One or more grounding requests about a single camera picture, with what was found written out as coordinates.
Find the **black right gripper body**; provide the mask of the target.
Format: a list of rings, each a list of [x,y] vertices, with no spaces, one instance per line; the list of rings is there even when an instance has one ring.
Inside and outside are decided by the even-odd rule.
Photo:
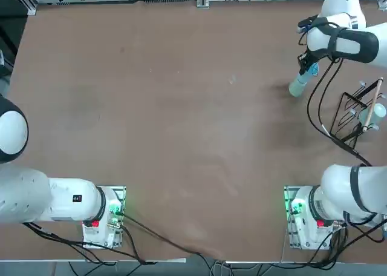
[[[313,56],[304,52],[298,56],[299,73],[305,73],[313,65]]]

